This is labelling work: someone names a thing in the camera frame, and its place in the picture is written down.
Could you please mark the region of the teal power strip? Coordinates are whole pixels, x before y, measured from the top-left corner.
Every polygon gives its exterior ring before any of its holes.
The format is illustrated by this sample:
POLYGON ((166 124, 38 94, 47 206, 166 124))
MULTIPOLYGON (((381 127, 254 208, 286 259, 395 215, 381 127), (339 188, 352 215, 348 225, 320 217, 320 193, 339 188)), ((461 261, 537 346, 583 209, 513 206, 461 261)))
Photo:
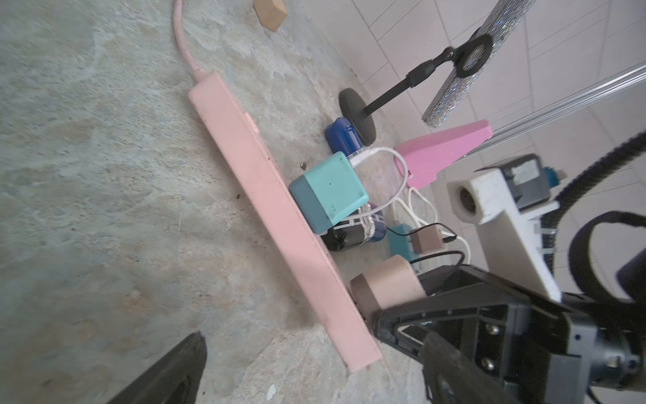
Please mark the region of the teal power strip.
POLYGON ((387 237, 390 246, 390 254, 392 256, 400 255, 407 261, 412 261, 418 258, 418 255, 413 250, 410 237, 407 236, 411 231, 412 228, 404 223, 395 225, 392 229, 388 230, 387 237))

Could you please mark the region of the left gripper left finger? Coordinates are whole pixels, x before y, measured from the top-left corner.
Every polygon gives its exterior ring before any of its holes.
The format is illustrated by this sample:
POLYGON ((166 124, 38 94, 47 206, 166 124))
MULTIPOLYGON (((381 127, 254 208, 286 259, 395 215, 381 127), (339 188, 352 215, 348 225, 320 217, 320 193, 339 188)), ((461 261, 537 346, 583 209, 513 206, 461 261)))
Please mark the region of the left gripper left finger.
POLYGON ((192 333, 141 374, 109 404, 195 403, 207 362, 202 333, 192 333))

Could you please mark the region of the blue shaver near teal strip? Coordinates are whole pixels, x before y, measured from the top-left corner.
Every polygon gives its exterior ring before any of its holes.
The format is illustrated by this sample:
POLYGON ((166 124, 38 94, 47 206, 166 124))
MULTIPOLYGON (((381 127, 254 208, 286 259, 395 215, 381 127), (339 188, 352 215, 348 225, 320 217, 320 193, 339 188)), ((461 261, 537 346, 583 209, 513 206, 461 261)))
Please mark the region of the blue shaver near teal strip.
POLYGON ((384 212, 379 210, 370 216, 364 217, 364 219, 366 220, 365 241, 380 242, 383 240, 388 232, 384 212))

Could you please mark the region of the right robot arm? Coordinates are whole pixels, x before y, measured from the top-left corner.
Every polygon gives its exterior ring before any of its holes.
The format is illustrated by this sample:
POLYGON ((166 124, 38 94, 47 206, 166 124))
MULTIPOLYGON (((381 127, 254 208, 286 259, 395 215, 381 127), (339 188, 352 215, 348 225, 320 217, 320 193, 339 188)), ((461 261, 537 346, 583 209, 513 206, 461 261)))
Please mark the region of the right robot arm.
POLYGON ((487 266, 457 264, 409 285, 372 281, 356 303, 374 336, 420 362, 434 403, 581 403, 592 387, 645 388, 645 256, 624 259, 617 298, 597 279, 590 241, 607 224, 644 227, 642 215, 609 211, 569 248, 579 292, 553 277, 563 215, 645 151, 637 134, 571 180, 556 197, 538 156, 481 168, 448 185, 454 214, 478 232, 487 266))

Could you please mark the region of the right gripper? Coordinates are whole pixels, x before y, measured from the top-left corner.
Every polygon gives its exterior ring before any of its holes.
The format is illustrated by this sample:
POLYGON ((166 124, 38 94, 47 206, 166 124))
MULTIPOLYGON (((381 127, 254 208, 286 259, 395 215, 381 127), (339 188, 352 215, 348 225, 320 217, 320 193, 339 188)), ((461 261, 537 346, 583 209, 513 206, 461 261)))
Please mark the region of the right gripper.
POLYGON ((420 361, 439 334, 523 403, 582 403, 593 387, 645 390, 645 312, 626 299, 546 300, 472 267, 443 291, 376 315, 383 343, 420 361))

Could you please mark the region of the pink USB charger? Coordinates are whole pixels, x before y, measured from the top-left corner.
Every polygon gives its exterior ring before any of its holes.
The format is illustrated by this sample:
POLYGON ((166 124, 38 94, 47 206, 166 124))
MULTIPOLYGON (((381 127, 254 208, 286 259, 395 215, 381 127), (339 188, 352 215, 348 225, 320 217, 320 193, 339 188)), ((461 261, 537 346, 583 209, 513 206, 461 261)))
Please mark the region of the pink USB charger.
POLYGON ((445 242, 439 226, 417 229, 410 235, 410 241, 414 252, 418 255, 433 254, 445 249, 445 242))

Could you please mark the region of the pink metronome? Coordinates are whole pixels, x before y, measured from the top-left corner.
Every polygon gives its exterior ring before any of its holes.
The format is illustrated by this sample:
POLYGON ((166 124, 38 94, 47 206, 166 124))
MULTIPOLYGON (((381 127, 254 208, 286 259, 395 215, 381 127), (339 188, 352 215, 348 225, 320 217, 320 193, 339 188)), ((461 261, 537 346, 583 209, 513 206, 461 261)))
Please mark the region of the pink metronome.
POLYGON ((399 162, 396 165, 406 176, 407 186, 421 190, 436 181, 442 170, 492 136, 493 131, 487 120, 419 136, 395 148, 405 159, 407 169, 403 170, 399 162))

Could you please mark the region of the black electric shaver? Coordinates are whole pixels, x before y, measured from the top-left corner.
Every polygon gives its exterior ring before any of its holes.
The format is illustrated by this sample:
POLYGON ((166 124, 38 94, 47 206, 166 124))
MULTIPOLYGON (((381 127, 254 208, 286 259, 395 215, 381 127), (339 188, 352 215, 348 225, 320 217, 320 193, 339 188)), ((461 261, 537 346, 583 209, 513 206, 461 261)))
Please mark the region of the black electric shaver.
POLYGON ((341 252, 371 241, 375 232, 375 224, 333 227, 322 235, 321 239, 330 251, 341 252))

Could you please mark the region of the small wooden cube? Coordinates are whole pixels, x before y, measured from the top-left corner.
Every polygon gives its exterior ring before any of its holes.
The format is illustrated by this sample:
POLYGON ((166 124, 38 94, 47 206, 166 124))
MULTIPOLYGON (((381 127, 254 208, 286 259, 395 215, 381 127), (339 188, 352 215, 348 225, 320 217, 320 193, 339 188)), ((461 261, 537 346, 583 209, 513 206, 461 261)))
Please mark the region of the small wooden cube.
POLYGON ((278 31, 288 17, 283 0, 255 0, 253 6, 261 25, 272 31, 278 31))

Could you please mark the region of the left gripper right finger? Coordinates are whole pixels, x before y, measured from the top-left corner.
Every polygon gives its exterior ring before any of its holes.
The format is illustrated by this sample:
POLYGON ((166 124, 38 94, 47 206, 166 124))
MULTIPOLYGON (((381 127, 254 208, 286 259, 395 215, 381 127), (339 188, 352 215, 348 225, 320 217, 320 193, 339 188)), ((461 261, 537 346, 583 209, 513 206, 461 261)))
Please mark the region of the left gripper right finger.
POLYGON ((422 359, 431 403, 519 403, 435 332, 424 339, 422 359))

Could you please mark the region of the glitter microphone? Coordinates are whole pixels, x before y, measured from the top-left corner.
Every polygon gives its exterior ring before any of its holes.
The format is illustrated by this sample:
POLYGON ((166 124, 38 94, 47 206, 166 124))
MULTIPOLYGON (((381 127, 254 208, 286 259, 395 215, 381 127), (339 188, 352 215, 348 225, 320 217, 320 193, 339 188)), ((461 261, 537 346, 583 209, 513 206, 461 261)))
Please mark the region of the glitter microphone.
POLYGON ((451 62, 454 68, 422 115, 428 126, 437 128, 447 119, 533 5, 531 0, 499 1, 464 44, 433 60, 434 67, 451 62))

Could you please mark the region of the teal USB charger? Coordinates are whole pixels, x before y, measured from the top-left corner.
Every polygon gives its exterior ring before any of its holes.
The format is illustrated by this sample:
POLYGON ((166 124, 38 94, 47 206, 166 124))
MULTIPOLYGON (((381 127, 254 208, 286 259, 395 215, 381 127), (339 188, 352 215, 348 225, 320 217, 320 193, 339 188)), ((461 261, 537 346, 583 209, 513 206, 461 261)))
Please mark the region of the teal USB charger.
POLYGON ((296 178, 289 185, 289 192, 317 235, 326 233, 369 200, 342 151, 296 178))

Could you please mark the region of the pink power strip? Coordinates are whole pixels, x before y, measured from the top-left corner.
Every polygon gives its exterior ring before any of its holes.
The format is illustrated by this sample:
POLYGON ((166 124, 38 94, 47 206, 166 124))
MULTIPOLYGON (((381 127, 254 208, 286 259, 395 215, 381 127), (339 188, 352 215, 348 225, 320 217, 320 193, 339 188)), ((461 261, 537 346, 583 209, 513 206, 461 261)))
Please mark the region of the pink power strip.
POLYGON ((217 72, 201 74, 188 97, 348 370, 380 360, 336 263, 289 193, 251 116, 217 72))

